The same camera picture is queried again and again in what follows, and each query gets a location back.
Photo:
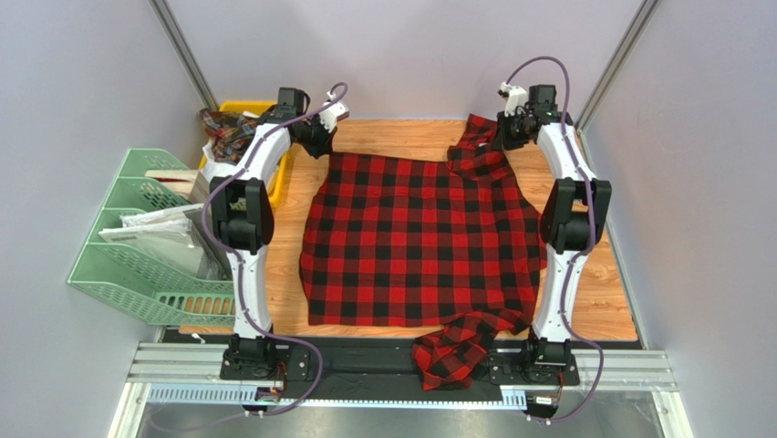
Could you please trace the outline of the red black plaid shirt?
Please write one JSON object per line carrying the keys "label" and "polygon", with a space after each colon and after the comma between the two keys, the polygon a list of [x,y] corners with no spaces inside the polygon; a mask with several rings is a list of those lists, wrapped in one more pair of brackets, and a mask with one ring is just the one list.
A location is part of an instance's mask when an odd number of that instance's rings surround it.
{"label": "red black plaid shirt", "polygon": [[442,162],[335,151],[299,276],[310,325],[425,327],[425,391],[470,387],[496,336],[529,328],[546,252],[497,125],[471,115]]}

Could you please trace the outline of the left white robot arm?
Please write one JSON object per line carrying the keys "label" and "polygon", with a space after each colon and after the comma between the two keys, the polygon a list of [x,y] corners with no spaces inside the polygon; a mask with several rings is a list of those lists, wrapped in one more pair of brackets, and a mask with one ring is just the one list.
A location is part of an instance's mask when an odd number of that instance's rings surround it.
{"label": "left white robot arm", "polygon": [[224,380],[270,379],[282,369],[266,294],[268,246],[275,232],[267,184],[293,143],[315,156],[331,150],[337,123],[348,115],[341,101],[346,93],[347,85],[337,83],[320,108],[308,110],[303,90],[281,88],[274,106],[259,116],[240,160],[211,166],[203,208],[211,223],[205,232],[227,256],[235,299],[233,334],[222,359]]}

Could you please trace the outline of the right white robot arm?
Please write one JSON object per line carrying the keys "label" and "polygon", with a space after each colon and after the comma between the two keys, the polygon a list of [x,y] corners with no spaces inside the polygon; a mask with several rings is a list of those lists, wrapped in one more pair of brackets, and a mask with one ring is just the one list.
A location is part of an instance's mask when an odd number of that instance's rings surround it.
{"label": "right white robot arm", "polygon": [[498,93],[505,107],[497,115],[496,146],[508,151],[534,142],[554,177],[538,225],[548,263],[544,292],[520,359],[530,381],[543,381],[572,366],[577,289],[585,263],[602,238],[612,186],[597,179],[585,163],[572,121],[556,105],[555,86],[524,89],[503,82]]}

